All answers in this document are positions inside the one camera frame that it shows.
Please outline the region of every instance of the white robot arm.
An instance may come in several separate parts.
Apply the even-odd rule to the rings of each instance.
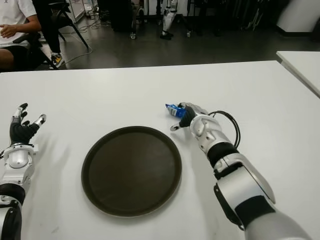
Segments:
[[[180,103],[186,112],[171,131],[189,127],[207,156],[217,179],[214,193],[226,215],[245,232],[247,240],[311,240],[290,217],[275,208],[266,179],[222,132],[204,109]]]
[[[33,156],[37,147],[30,139],[45,123],[42,114],[34,123],[22,123],[28,104],[19,106],[10,124],[10,146],[0,154],[4,159],[4,174],[0,178],[0,240],[20,240],[21,210],[34,173]]]

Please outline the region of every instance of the dark pant leg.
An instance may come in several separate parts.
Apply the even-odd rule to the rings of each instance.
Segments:
[[[51,16],[52,11],[47,0],[32,0],[37,17],[41,24],[41,31],[53,53],[60,53],[59,32]]]

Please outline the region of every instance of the table surface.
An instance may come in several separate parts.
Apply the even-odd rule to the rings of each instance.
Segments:
[[[278,51],[276,54],[307,87],[320,96],[320,51]]]
[[[24,240],[244,239],[216,200],[216,180],[197,141],[188,129],[169,130],[177,119],[165,104],[181,101],[231,113],[241,130],[239,150],[270,183],[276,207],[320,239],[320,103],[276,61],[12,72],[0,74],[0,86],[2,148],[18,105],[29,103],[26,119],[47,114],[33,139],[40,152],[23,206]],[[217,119],[234,140],[232,124]],[[92,145],[126,126],[162,131],[182,159],[176,195],[139,218],[100,212],[81,185]]]

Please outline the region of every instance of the white shirt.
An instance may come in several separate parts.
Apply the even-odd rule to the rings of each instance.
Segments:
[[[0,25],[25,24],[27,18],[36,15],[32,0],[0,0]],[[23,36],[24,33],[17,32],[10,38],[0,36],[0,47],[13,45],[13,41]]]

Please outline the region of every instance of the white wall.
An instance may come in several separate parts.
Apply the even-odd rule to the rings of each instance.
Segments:
[[[312,32],[320,18],[320,0],[292,0],[277,26],[286,32]]]

